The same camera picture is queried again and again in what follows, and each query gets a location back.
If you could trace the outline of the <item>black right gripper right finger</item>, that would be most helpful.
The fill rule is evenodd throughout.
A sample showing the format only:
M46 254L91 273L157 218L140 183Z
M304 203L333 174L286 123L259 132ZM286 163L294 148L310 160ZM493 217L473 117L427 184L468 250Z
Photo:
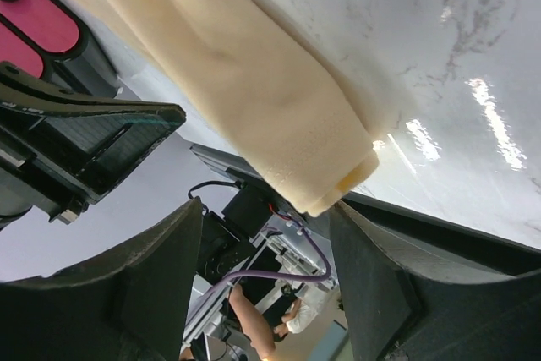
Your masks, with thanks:
M539 359L540 285L440 285L359 253L356 282L335 263L356 360Z

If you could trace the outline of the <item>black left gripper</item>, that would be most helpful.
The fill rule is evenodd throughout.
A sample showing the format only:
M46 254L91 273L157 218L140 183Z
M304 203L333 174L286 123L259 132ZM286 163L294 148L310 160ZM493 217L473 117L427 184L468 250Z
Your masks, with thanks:
M79 94L2 63L1 228L33 208L74 222L185 121L176 104Z

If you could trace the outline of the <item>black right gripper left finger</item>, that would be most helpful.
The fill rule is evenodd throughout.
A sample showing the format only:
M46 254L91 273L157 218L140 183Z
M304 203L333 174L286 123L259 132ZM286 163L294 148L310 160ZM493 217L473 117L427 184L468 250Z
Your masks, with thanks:
M202 232L193 199L49 277L1 285L3 360L176 360Z

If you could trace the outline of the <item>yellow t shirt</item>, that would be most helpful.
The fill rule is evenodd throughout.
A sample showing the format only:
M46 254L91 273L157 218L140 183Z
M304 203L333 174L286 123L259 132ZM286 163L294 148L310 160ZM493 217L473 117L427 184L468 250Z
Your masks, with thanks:
M372 139L331 74L252 0L73 0L140 51L297 211L367 179Z

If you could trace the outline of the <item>black pink drawer organizer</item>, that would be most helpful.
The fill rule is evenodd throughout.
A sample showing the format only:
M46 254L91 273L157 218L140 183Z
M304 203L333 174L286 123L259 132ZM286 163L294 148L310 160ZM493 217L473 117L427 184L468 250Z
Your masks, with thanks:
M90 28L59 0L1 0L1 61L81 94L121 88Z

